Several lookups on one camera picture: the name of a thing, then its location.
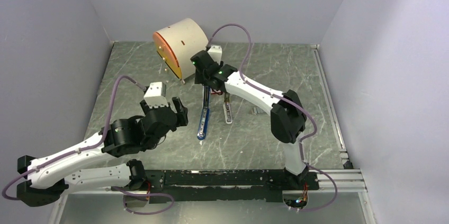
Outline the red staple box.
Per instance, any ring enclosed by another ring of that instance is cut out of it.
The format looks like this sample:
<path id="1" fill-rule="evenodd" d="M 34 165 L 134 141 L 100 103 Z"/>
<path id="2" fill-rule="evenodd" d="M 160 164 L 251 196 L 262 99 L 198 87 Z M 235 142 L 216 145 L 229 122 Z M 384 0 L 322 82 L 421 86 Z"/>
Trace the red staple box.
<path id="1" fill-rule="evenodd" d="M 213 94 L 213 95 L 223 95 L 223 92 L 222 92 L 222 91 L 216 91 L 216 90 L 214 90 L 214 89 L 210 89 L 210 92 L 211 92 L 211 94 Z"/>

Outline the blue black stapler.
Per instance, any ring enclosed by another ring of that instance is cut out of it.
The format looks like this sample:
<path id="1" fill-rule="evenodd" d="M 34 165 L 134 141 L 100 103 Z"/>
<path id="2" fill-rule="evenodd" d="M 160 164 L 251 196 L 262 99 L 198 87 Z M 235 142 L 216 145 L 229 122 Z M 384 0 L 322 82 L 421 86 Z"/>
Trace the blue black stapler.
<path id="1" fill-rule="evenodd" d="M 203 105 L 202 111 L 200 115 L 200 122 L 197 131 L 198 140 L 204 140 L 206 138 L 206 133 L 208 129 L 209 122 L 209 103 L 210 103 L 210 88 L 208 86 L 204 86 L 203 88 Z"/>

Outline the beige olive stapler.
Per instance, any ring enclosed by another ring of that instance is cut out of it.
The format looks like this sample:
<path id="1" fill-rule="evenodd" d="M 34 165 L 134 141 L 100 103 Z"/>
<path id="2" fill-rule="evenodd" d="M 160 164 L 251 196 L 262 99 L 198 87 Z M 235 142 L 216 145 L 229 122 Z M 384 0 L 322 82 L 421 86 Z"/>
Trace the beige olive stapler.
<path id="1" fill-rule="evenodd" d="M 224 93 L 224 100 L 223 100 L 223 111 L 224 111 L 224 117 L 226 124 L 232 124 L 232 113 L 231 113 L 231 106 L 230 106 L 230 94 Z"/>

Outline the staple box tray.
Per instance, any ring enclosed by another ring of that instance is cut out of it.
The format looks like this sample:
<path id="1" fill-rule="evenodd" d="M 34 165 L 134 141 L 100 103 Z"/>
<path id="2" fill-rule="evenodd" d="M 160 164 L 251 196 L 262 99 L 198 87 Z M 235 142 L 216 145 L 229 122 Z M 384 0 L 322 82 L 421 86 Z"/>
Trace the staple box tray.
<path id="1" fill-rule="evenodd" d="M 262 109 L 262 108 L 259 108 L 259 107 L 253 107 L 252 109 L 251 109 L 251 111 L 252 111 L 252 114 L 253 115 L 261 115 L 261 114 L 266 114 L 266 112 Z"/>

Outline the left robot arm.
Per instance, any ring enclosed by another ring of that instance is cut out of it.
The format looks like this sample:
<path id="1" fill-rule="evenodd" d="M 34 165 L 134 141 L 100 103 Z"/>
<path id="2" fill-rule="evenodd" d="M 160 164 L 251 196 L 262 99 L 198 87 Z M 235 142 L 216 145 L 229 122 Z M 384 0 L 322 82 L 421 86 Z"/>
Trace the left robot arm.
<path id="1" fill-rule="evenodd" d="M 106 168 L 92 166 L 125 155 L 153 150 L 169 131 L 188 124 L 188 109 L 180 98 L 169 105 L 150 108 L 140 105 L 143 115 L 117 119 L 100 132 L 66 150 L 48 157 L 24 155 L 17 160 L 17 171 L 25 181 L 16 186 L 16 197 L 30 207 L 57 201 L 62 195 L 97 187 L 139 190 L 147 183 L 143 163 L 132 159 Z"/>

